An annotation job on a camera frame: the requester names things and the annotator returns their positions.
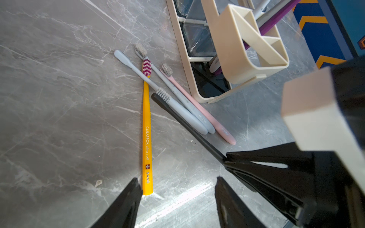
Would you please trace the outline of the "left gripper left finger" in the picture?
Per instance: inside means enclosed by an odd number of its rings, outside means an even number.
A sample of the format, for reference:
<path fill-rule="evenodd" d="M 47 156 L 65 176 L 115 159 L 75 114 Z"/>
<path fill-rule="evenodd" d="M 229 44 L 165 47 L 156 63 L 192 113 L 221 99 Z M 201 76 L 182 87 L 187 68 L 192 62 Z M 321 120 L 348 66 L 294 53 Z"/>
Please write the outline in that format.
<path fill-rule="evenodd" d="M 133 178 L 91 228 L 133 228 L 142 195 L 138 179 Z"/>

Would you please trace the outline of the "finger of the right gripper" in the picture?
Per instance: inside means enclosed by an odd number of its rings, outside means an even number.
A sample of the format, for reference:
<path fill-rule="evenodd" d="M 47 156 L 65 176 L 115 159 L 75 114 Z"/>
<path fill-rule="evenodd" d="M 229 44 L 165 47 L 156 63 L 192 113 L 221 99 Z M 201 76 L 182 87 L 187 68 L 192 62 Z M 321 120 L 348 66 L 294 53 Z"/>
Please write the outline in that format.
<path fill-rule="evenodd" d="M 253 151 L 229 152 L 226 156 L 229 161 L 281 163 L 298 171 L 310 171 L 313 166 L 312 153 L 301 151 L 294 142 Z"/>
<path fill-rule="evenodd" d="M 224 166 L 288 219 L 313 219 L 318 212 L 311 174 L 252 162 L 226 161 Z"/>

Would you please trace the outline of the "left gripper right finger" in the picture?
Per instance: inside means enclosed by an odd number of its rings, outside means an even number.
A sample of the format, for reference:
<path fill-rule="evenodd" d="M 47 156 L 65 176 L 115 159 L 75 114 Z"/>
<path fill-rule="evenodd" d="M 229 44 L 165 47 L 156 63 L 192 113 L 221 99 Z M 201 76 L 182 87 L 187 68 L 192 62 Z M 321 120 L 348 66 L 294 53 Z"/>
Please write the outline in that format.
<path fill-rule="evenodd" d="M 222 228 L 264 228 L 223 177 L 217 178 L 215 199 Z"/>

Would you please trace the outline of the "black toothbrush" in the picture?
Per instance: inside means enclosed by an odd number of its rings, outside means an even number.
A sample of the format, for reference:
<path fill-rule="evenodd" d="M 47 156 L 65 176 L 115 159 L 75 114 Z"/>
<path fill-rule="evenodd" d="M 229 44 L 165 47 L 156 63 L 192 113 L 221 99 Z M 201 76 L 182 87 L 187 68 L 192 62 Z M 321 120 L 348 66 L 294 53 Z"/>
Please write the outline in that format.
<path fill-rule="evenodd" d="M 174 117 L 219 163 L 224 165 L 226 160 L 217 148 L 205 140 L 196 130 L 194 130 L 181 116 L 179 116 L 157 93 L 151 95 L 152 100 L 162 109 Z"/>

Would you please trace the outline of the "purple toothbrush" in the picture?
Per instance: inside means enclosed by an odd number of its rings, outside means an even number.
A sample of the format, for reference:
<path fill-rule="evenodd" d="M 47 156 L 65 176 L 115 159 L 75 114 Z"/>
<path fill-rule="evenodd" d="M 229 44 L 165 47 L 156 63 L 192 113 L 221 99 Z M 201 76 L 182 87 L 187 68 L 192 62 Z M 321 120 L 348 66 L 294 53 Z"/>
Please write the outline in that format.
<path fill-rule="evenodd" d="M 291 4 L 291 9 L 294 8 L 300 1 L 299 0 L 293 0 L 293 3 Z M 272 29 L 280 20 L 274 19 L 266 22 L 263 26 L 259 28 L 261 35 L 265 35 L 270 29 Z M 218 55 L 215 55 L 211 61 L 209 62 L 209 70 L 210 73 L 213 73 L 215 75 L 219 75 L 222 73 L 221 65 L 219 63 Z"/>

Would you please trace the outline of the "yellow toothbrush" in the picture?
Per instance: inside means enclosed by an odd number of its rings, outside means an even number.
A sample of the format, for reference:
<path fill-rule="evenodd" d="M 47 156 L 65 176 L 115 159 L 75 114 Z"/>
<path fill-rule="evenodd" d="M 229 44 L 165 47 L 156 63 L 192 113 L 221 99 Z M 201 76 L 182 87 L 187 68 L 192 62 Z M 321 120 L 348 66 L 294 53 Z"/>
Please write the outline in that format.
<path fill-rule="evenodd" d="M 149 85 L 144 82 L 143 88 L 143 117 L 142 117 L 142 190 L 143 195 L 151 195 L 153 191 L 153 165 L 151 140 L 151 111 Z"/>

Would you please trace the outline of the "white blue toothbrush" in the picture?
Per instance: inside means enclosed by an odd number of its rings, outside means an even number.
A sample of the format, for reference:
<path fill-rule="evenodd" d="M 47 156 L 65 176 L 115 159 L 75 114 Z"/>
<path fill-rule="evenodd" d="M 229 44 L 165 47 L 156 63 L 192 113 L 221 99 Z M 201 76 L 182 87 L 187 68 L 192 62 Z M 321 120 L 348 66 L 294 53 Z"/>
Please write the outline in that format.
<path fill-rule="evenodd" d="M 252 11 L 254 18 L 257 20 L 263 10 L 267 7 L 271 0 L 262 0 Z"/>

